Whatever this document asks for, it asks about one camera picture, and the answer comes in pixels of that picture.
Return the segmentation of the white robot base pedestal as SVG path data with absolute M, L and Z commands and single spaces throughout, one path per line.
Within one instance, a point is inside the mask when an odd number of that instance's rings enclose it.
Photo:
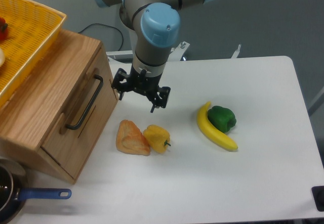
M 130 37 L 131 49 L 132 49 L 132 60 L 134 60 L 136 56 L 137 34 L 132 29 L 129 29 L 128 32 Z

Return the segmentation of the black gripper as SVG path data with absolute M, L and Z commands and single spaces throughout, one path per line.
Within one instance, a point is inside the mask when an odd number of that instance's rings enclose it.
M 165 108 L 171 88 L 168 86 L 159 87 L 161 75 L 148 77 L 148 71 L 138 73 L 134 68 L 130 75 L 125 70 L 119 68 L 114 76 L 111 87 L 119 93 L 119 100 L 123 99 L 124 93 L 134 91 L 146 96 L 152 103 L 150 112 L 153 113 L 156 108 Z

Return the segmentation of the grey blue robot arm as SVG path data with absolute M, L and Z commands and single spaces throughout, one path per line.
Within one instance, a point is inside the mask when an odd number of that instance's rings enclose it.
M 124 24 L 137 36 L 131 71 L 119 69 L 112 88 L 122 97 L 134 91 L 145 96 L 152 109 L 165 108 L 170 88 L 159 87 L 159 81 L 171 48 L 180 31 L 179 11 L 214 0 L 95 0 L 99 7 L 120 4 L 125 11 Z

